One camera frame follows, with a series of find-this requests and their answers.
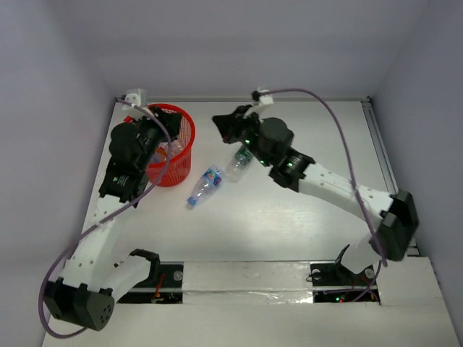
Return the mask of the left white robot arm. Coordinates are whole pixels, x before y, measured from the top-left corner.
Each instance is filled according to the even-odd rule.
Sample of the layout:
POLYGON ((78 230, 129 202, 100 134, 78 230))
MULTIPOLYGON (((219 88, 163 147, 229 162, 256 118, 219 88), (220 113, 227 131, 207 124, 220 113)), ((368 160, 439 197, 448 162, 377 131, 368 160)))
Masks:
POLYGON ((45 317, 79 326, 83 333, 102 330, 114 313, 114 306, 138 283, 151 286, 160 277, 159 256, 135 249, 119 264, 112 257, 113 248, 122 232, 122 214, 135 209, 153 188, 146 170, 162 143, 171 144, 179 135, 182 115, 166 113, 161 108, 137 107, 142 117, 123 121, 110 134, 110 158, 93 219, 88 230, 69 245, 54 262, 64 263, 56 280, 48 270, 41 284, 38 314, 45 331, 55 333, 45 317))

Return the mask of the green label clear bottle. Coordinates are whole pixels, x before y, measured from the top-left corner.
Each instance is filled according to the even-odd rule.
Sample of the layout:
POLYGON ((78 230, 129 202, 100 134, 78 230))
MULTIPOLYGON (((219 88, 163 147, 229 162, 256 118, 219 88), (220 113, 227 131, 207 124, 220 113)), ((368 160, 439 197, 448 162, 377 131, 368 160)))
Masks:
POLYGON ((253 154, 247 147, 241 145, 226 166, 226 177, 230 181, 238 182, 246 173, 253 158, 253 154))

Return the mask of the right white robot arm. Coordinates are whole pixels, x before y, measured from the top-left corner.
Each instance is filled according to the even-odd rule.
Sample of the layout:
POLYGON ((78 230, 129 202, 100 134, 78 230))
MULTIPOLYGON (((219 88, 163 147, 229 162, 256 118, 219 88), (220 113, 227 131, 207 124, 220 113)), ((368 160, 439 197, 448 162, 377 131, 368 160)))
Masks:
POLYGON ((419 226, 413 196, 365 186, 350 180, 292 148, 293 132, 278 118, 260 119, 252 106, 239 106, 228 115, 212 118, 222 140, 244 145, 283 188, 317 197, 364 220, 372 231, 356 244, 345 246, 335 262, 321 270, 318 278, 352 282, 361 272, 381 260, 402 261, 419 226))

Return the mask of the orange blue label bottle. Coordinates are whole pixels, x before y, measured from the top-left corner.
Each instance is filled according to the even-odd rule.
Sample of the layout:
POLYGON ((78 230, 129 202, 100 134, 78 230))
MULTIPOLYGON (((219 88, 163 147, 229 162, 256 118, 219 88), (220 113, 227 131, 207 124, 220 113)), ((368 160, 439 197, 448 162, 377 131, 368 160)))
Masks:
POLYGON ((155 150, 151 163, 162 163, 166 161, 168 154, 171 154, 170 158, 174 158, 176 155, 183 151, 184 147, 179 140, 174 140, 171 146, 167 142, 162 142, 155 150))

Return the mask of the light blue label bottle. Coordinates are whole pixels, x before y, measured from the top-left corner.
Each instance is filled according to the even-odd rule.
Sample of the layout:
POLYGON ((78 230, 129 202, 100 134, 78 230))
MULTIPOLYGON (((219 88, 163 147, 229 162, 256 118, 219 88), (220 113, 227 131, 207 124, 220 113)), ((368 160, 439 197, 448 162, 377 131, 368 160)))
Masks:
POLYGON ((223 171, 218 166, 209 167, 198 179, 190 196, 187 198, 187 206, 196 207, 207 200, 221 186, 223 180, 223 171))

